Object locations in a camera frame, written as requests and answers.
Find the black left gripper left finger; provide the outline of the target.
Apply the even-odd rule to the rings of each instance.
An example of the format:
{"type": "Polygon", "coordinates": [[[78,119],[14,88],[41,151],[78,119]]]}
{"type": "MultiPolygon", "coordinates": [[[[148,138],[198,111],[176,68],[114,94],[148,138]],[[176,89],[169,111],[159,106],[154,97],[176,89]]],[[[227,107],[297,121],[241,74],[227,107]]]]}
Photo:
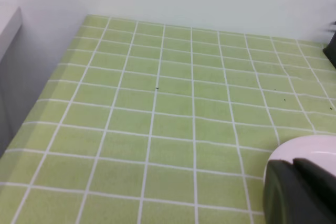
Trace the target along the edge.
{"type": "Polygon", "coordinates": [[[262,203],[266,223],[335,223],[335,185],[305,180],[286,161],[268,162],[262,203]]]}

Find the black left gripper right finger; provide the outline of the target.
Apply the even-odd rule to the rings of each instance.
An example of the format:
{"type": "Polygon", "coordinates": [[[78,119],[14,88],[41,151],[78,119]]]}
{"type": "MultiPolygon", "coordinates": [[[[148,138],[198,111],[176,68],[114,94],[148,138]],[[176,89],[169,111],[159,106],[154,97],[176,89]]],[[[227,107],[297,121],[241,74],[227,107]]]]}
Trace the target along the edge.
{"type": "Polygon", "coordinates": [[[305,179],[314,182],[335,182],[335,176],[305,158],[294,158],[293,166],[305,179]]]}

